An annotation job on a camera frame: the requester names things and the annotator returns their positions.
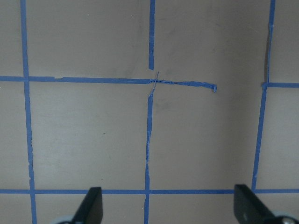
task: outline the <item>beige surface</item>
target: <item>beige surface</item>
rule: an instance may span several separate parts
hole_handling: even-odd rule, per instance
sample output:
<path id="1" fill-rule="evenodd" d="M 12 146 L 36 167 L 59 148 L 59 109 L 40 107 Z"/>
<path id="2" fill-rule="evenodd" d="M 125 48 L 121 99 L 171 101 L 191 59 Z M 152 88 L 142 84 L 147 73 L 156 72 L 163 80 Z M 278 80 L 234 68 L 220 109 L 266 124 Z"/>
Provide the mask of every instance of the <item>beige surface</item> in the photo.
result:
<path id="1" fill-rule="evenodd" d="M 23 76 L 20 1 L 0 6 L 0 76 Z"/>
<path id="2" fill-rule="evenodd" d="M 155 69 L 160 78 L 259 85 L 269 7 L 269 0 L 157 1 Z"/>
<path id="3" fill-rule="evenodd" d="M 299 188 L 299 89 L 268 89 L 257 188 Z"/>
<path id="4" fill-rule="evenodd" d="M 271 82 L 299 83 L 299 1 L 277 0 L 271 54 Z"/>
<path id="5" fill-rule="evenodd" d="M 258 194 L 257 195 L 271 211 L 284 212 L 287 215 L 299 218 L 299 194 Z"/>
<path id="6" fill-rule="evenodd" d="M 150 1 L 28 0 L 32 76 L 153 78 Z"/>
<path id="7" fill-rule="evenodd" d="M 149 173 L 152 189 L 251 185 L 261 91 L 158 84 Z"/>
<path id="8" fill-rule="evenodd" d="M 0 194 L 1 224 L 32 224 L 30 195 Z"/>
<path id="9" fill-rule="evenodd" d="M 37 195 L 37 221 L 48 224 L 51 220 L 74 215 L 84 195 Z M 141 224 L 143 222 L 143 195 L 103 195 L 102 224 Z"/>
<path id="10" fill-rule="evenodd" d="M 0 82 L 0 189 L 28 189 L 24 84 Z"/>
<path id="11" fill-rule="evenodd" d="M 233 195 L 152 195 L 149 224 L 237 224 Z"/>
<path id="12" fill-rule="evenodd" d="M 37 189 L 143 189 L 151 85 L 31 83 Z"/>

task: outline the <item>torn tape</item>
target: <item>torn tape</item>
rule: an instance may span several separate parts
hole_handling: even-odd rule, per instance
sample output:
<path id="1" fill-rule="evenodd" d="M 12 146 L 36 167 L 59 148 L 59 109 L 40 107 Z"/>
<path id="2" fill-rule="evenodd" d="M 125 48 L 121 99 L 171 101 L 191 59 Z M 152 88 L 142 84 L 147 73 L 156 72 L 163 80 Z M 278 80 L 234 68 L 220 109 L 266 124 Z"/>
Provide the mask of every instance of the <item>torn tape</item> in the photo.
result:
<path id="1" fill-rule="evenodd" d="M 154 86 L 148 97 L 148 117 L 147 117 L 147 135 L 146 135 L 146 158 L 145 158 L 145 200 L 144 200 L 144 217 L 143 223 L 149 223 L 149 213 L 150 213 L 150 169 L 149 169 L 149 160 L 150 160 L 150 138 L 152 132 L 152 121 L 153 121 L 153 100 L 154 92 L 157 86 L 159 72 L 157 73 L 156 79 L 154 80 Z"/>
<path id="2" fill-rule="evenodd" d="M 31 82 L 61 82 L 61 83 L 110 83 L 110 84 L 150 84 L 153 82 L 170 84 L 170 85 L 186 85 L 193 87 L 205 87 L 212 89 L 214 92 L 217 91 L 217 86 L 210 83 L 202 82 L 173 82 L 159 79 L 129 79 L 129 78 L 86 78 L 86 77 L 34 77 L 30 76 L 29 81 Z"/>

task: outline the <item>blue painter's tape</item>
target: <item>blue painter's tape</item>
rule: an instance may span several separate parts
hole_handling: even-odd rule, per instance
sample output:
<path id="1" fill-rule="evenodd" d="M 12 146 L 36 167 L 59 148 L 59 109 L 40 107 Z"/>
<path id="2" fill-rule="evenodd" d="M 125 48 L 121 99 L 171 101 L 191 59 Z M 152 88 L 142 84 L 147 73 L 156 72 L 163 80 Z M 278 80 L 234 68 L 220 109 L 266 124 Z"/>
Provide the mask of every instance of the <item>blue painter's tape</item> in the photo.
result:
<path id="1" fill-rule="evenodd" d="M 256 189 L 256 194 L 285 194 L 299 193 L 299 189 Z"/>
<path id="2" fill-rule="evenodd" d="M 267 82 L 270 81 L 270 59 L 271 59 L 271 44 L 272 44 L 273 27 L 274 27 L 274 13 L 275 13 L 275 0 L 271 0 L 270 15 L 269 15 L 269 43 L 268 43 L 268 59 L 267 59 Z"/>
<path id="3" fill-rule="evenodd" d="M 25 95 L 25 116 L 26 116 L 26 129 L 27 129 L 27 150 L 28 150 L 28 169 L 29 169 L 29 186 L 30 186 L 30 200 L 31 200 L 31 213 L 32 223 L 36 224 L 36 199 L 35 199 L 35 183 L 33 171 L 33 149 L 31 145 L 32 130 L 31 130 L 31 112 L 30 112 L 30 96 L 29 96 L 29 81 L 24 82 L 24 95 Z"/>
<path id="4" fill-rule="evenodd" d="M 17 76 L 0 76 L 0 81 L 4 82 L 24 82 L 24 77 L 17 77 Z"/>
<path id="5" fill-rule="evenodd" d="M 267 83 L 271 88 L 299 88 L 299 83 Z"/>
<path id="6" fill-rule="evenodd" d="M 255 158 L 254 158 L 252 184 L 251 184 L 251 189 L 253 191 L 256 189 L 258 163 L 259 163 L 259 158 L 260 158 L 262 134 L 263 134 L 263 119 L 265 116 L 265 107 L 266 107 L 266 97 L 267 97 L 267 86 L 263 85 L 263 93 L 262 93 L 261 108 L 260 108 L 260 118 L 259 118 L 259 122 L 258 122 L 258 131 L 257 131 L 257 140 L 256 140 L 256 154 L 255 154 Z"/>
<path id="7" fill-rule="evenodd" d="M 111 84 L 150 84 L 154 79 L 129 79 L 129 78 L 85 78 L 85 77 L 34 77 L 32 82 L 58 82 L 58 83 L 111 83 Z"/>
<path id="8" fill-rule="evenodd" d="M 27 27 L 26 27 L 26 0 L 20 0 L 21 8 L 21 35 L 22 35 L 22 59 L 23 59 L 23 75 L 24 95 L 25 95 L 25 115 L 27 129 L 27 150 L 28 150 L 28 169 L 29 169 L 29 186 L 30 186 L 30 201 L 31 201 L 31 216 L 32 224 L 37 224 L 36 219 L 36 196 L 34 193 L 34 172 L 33 172 L 33 152 L 32 152 L 32 131 L 31 131 L 31 112 L 30 112 L 30 97 L 29 97 L 29 68 L 27 55 Z"/>
<path id="9" fill-rule="evenodd" d="M 220 190 L 151 190 L 153 195 L 182 195 L 182 194 L 233 194 L 234 190 L 220 189 Z"/>
<path id="10" fill-rule="evenodd" d="M 0 194 L 30 194 L 30 190 L 0 189 Z"/>
<path id="11" fill-rule="evenodd" d="M 29 69 L 28 69 L 28 55 L 27 55 L 26 0 L 20 0 L 20 7 L 21 7 L 23 75 L 25 78 L 28 78 Z"/>
<path id="12" fill-rule="evenodd" d="M 214 92 L 217 91 L 217 86 L 215 84 L 210 83 L 201 83 L 201 82 L 173 82 L 173 81 L 167 81 L 167 80 L 157 80 L 158 83 L 164 83 L 169 85 L 186 85 L 186 86 L 193 86 L 193 87 L 206 87 L 209 89 L 212 89 Z"/>
<path id="13" fill-rule="evenodd" d="M 150 214 L 150 195 L 145 195 L 145 201 L 144 201 L 144 218 L 143 223 L 148 224 L 149 223 L 149 214 Z"/>
<path id="14" fill-rule="evenodd" d="M 110 83 L 110 84 L 150 84 L 150 83 L 163 83 L 169 85 L 185 85 L 193 87 L 205 87 L 212 89 L 214 92 L 217 90 L 215 84 L 202 83 L 202 82 L 173 82 L 168 80 L 157 80 L 157 79 L 128 79 L 128 78 L 84 78 L 84 77 L 34 77 L 30 76 L 29 81 L 31 82 L 58 82 L 58 83 Z"/>
<path id="15" fill-rule="evenodd" d="M 35 190 L 36 194 L 58 194 L 58 195 L 82 195 L 87 194 L 88 190 Z M 102 189 L 104 195 L 144 195 L 145 190 L 114 190 L 114 189 Z"/>
<path id="16" fill-rule="evenodd" d="M 150 213 L 150 170 L 149 170 L 149 160 L 150 160 L 150 137 L 152 132 L 152 121 L 153 121 L 153 101 L 154 92 L 157 85 L 159 72 L 155 79 L 155 83 L 152 91 L 148 97 L 148 118 L 147 118 L 147 135 L 146 135 L 146 158 L 145 158 L 145 201 L 144 201 L 144 224 L 149 223 L 149 213 Z"/>
<path id="17" fill-rule="evenodd" d="M 156 0 L 150 0 L 149 7 L 149 69 L 154 69 L 154 46 L 155 46 L 155 10 Z"/>

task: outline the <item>floor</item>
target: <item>floor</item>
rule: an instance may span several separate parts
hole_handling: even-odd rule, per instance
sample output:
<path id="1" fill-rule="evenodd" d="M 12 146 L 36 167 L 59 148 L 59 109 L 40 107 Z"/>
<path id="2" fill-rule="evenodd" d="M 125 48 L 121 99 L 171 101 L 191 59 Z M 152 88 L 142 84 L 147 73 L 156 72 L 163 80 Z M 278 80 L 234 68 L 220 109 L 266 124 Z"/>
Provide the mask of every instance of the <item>floor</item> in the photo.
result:
<path id="1" fill-rule="evenodd" d="M 2 224 L 93 186 L 103 224 L 236 224 L 236 183 L 299 217 L 297 0 L 0 5 Z"/>

